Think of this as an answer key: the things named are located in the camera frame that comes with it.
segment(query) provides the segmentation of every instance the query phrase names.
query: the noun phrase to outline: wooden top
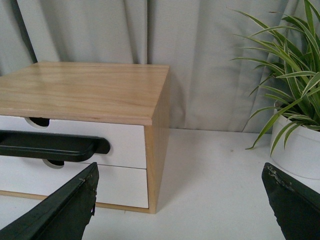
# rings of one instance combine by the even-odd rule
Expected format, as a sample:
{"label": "wooden top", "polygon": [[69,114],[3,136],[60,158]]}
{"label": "wooden top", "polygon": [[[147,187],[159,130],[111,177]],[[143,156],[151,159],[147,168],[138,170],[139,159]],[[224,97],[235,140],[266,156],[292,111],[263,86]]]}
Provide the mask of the wooden top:
{"label": "wooden top", "polygon": [[151,125],[168,65],[39,62],[0,77],[0,115]]}

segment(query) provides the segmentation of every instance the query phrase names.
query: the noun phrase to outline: white pot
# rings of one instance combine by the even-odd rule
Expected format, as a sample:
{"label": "white pot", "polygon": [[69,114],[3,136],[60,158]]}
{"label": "white pot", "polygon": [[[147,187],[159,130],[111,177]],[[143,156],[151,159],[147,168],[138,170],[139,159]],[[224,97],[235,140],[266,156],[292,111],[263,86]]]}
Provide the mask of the white pot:
{"label": "white pot", "polygon": [[[290,120],[280,116],[273,125],[271,144],[277,133]],[[320,179],[320,132],[299,126],[289,136],[284,149],[284,135],[271,158],[290,173],[308,179]]]}

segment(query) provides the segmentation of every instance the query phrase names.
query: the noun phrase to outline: table surface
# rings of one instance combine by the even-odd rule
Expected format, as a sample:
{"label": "table surface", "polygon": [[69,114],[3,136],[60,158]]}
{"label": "table surface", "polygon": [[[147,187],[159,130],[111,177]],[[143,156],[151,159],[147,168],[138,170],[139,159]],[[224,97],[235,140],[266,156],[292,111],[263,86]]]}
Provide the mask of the table surface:
{"label": "table surface", "polygon": [[[245,150],[256,137],[171,129],[157,214],[98,207],[83,240],[284,240],[261,179],[276,165],[270,136]],[[320,192],[319,180],[294,177]],[[0,228],[39,202],[0,196]]]}

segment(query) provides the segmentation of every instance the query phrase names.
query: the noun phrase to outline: drawer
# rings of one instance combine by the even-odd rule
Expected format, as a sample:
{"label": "drawer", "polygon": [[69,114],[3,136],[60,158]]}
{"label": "drawer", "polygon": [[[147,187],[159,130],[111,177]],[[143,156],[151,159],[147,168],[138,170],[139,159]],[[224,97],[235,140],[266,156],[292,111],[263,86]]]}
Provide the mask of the drawer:
{"label": "drawer", "polygon": [[[0,189],[48,196],[86,168],[88,163],[65,162],[60,169],[41,159],[0,156]],[[145,169],[99,165],[97,202],[148,208]]]}
{"label": "drawer", "polygon": [[83,163],[146,169],[144,126],[102,122],[50,119],[48,127],[38,126],[30,119],[0,116],[0,130],[84,135],[105,138],[110,142],[108,154],[94,154]]}

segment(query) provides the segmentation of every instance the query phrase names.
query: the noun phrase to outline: black plastic piece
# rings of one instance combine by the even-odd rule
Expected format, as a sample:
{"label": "black plastic piece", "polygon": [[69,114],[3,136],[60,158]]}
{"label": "black plastic piece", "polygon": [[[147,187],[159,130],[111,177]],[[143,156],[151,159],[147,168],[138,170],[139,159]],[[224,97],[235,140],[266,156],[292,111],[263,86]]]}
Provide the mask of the black plastic piece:
{"label": "black plastic piece", "polygon": [[262,180],[286,240],[320,239],[320,194],[270,163]]}
{"label": "black plastic piece", "polygon": [[56,165],[56,166],[64,166],[65,161],[57,161],[57,160],[48,160],[49,163]]}
{"label": "black plastic piece", "polygon": [[81,240],[95,213],[99,171],[90,164],[0,231],[1,240]]}
{"label": "black plastic piece", "polygon": [[107,154],[110,143],[102,137],[54,133],[0,131],[0,155],[82,162],[94,153]]}

